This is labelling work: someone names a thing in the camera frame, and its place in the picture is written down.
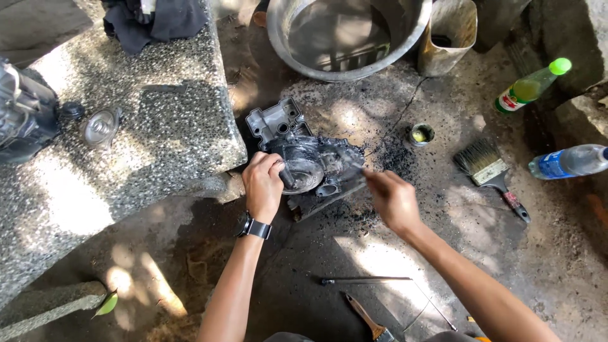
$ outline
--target wide paint brush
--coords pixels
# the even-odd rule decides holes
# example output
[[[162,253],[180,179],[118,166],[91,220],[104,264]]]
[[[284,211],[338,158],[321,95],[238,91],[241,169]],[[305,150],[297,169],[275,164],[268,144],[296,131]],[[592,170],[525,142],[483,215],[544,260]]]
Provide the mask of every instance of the wide paint brush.
[[[454,156],[454,161],[466,172],[477,186],[489,186],[498,189],[511,208],[526,223],[531,219],[526,208],[522,206],[505,186],[505,175],[509,166],[500,157],[500,152],[490,138],[475,141]]]

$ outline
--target terrazzo surface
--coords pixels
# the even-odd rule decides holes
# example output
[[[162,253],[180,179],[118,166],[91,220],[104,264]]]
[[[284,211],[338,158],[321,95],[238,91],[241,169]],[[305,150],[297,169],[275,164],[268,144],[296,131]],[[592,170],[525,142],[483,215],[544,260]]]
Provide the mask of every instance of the terrazzo surface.
[[[211,23],[135,57],[95,26],[25,71],[60,102],[84,105],[83,119],[112,106],[123,117],[109,150],[85,146],[80,123],[62,121],[34,159],[0,166],[0,308],[106,226],[167,195],[199,191],[205,176],[246,162]],[[135,88],[183,83],[185,94]]]

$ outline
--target blue bottle label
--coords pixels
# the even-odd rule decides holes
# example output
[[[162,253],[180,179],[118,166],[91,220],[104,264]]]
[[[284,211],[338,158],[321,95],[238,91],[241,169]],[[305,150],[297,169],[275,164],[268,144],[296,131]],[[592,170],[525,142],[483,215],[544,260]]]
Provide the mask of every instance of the blue bottle label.
[[[564,171],[562,166],[559,164],[559,157],[563,152],[564,150],[549,153],[548,155],[542,156],[541,159],[538,160],[538,168],[547,178],[555,180],[558,178],[569,178],[575,176]]]

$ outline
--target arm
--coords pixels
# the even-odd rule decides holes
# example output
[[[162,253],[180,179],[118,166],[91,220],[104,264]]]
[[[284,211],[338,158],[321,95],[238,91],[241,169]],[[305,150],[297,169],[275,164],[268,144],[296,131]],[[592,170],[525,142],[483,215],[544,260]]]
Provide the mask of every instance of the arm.
[[[249,215],[270,224],[278,210],[283,182],[278,173],[285,168],[277,154],[258,152],[243,171]],[[251,287],[264,240],[248,235],[237,239],[205,310],[197,342],[243,341]]]
[[[439,272],[491,341],[559,341],[509,290],[422,223],[411,184],[391,171],[364,173],[386,225]]]

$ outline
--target green leaf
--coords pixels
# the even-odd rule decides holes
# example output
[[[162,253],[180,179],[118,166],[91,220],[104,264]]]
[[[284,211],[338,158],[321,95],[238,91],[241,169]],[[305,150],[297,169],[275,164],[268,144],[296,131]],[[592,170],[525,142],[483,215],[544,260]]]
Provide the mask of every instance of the green leaf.
[[[118,293],[114,291],[106,297],[106,299],[103,301],[102,306],[100,306],[99,309],[97,309],[97,311],[95,312],[95,316],[105,315],[106,313],[111,312],[112,310],[114,310],[114,307],[116,306],[117,302]]]

